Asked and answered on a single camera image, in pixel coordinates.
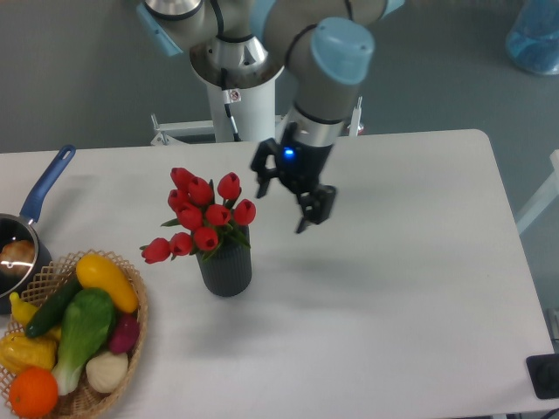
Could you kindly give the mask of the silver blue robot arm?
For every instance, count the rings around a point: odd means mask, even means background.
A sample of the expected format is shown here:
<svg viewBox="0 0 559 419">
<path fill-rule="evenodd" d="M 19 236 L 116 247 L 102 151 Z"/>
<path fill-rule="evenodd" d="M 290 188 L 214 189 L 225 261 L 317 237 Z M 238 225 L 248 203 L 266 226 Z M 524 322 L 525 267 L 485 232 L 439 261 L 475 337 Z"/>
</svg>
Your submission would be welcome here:
<svg viewBox="0 0 559 419">
<path fill-rule="evenodd" d="M 356 134 L 375 42 L 369 24 L 398 1 L 141 1 L 136 12 L 169 56 L 205 84 L 218 142 L 253 141 L 258 196 L 278 179 L 326 221 L 336 190 L 320 181 L 335 140 Z"/>
</svg>

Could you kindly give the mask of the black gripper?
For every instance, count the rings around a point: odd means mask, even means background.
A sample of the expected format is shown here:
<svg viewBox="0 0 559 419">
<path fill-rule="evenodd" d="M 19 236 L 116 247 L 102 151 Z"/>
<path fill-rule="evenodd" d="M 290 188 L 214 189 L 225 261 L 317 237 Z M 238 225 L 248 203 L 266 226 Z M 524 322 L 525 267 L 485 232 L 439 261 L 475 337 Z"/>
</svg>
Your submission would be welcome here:
<svg viewBox="0 0 559 419">
<path fill-rule="evenodd" d="M 266 195 L 270 181 L 277 176 L 296 195 L 301 218 L 295 232 L 300 234 L 309 224 L 318 225 L 330 218 L 337 188 L 320 184 L 321 172 L 333 146 L 309 146 L 296 138 L 298 133 L 298 124 L 289 122 L 279 144 L 274 138 L 260 142 L 250 168 L 259 185 L 257 199 Z"/>
</svg>

